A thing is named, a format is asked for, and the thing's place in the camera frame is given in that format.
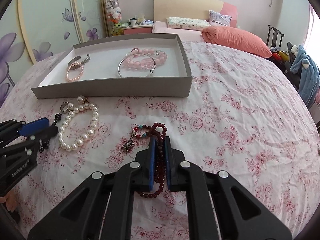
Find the left hand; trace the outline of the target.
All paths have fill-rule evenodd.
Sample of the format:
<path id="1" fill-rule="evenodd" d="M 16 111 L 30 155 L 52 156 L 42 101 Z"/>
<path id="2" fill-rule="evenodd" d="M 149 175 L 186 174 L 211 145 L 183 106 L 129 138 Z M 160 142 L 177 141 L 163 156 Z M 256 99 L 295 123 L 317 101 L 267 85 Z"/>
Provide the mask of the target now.
<path id="1" fill-rule="evenodd" d="M 4 197 L 1 197 L 0 203 L 4 203 L 9 212 L 14 212 L 18 206 L 14 190 L 10 190 Z"/>

